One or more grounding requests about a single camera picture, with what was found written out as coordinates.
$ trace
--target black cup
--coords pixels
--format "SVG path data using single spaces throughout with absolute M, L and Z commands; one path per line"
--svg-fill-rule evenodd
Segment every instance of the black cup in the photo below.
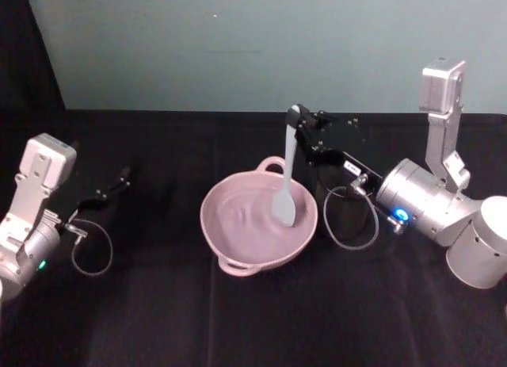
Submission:
M 324 200 L 330 190 L 337 186 L 348 186 L 354 178 L 343 167 L 317 166 L 315 201 L 318 206 L 318 231 L 330 237 L 324 222 Z M 352 192 L 339 189 L 327 202 L 327 220 L 335 237 L 339 240 L 357 237 L 364 229 L 370 208 L 366 200 Z

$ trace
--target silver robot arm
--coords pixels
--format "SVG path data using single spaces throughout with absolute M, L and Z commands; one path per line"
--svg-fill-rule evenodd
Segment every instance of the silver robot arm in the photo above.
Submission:
M 507 197 L 475 201 L 461 193 L 470 172 L 456 151 L 465 62 L 439 58 L 422 73 L 420 109 L 428 113 L 426 162 L 404 159 L 384 179 L 376 200 L 401 209 L 416 229 L 443 247 L 463 282 L 494 287 L 507 274 Z
M 27 142 L 16 193 L 0 223 L 0 303 L 17 296 L 59 245 L 61 220 L 46 205 L 75 159 L 75 149 L 46 133 Z

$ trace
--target light blue wall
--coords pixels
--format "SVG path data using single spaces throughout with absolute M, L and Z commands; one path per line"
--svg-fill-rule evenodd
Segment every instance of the light blue wall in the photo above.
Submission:
M 468 112 L 507 113 L 507 0 L 30 0 L 67 108 L 417 111 L 463 58 Z

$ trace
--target pink bowl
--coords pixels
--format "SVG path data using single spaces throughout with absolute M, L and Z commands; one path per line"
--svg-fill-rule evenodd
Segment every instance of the pink bowl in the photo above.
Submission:
M 315 199 L 292 180 L 295 224 L 285 227 L 271 215 L 273 194 L 283 175 L 267 171 L 281 157 L 268 157 L 256 170 L 233 174 L 215 185 L 200 207 L 200 226 L 220 268 L 236 277 L 251 276 L 292 260 L 315 233 Z

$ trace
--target gray spatula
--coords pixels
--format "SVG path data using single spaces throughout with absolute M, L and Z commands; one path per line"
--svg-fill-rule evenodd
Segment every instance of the gray spatula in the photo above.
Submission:
M 297 105 L 293 105 L 291 109 L 299 113 Z M 284 184 L 273 196 L 271 205 L 273 216 L 287 227 L 292 227 L 295 223 L 295 203 L 291 195 L 291 179 L 296 145 L 295 128 L 288 124 L 285 131 Z

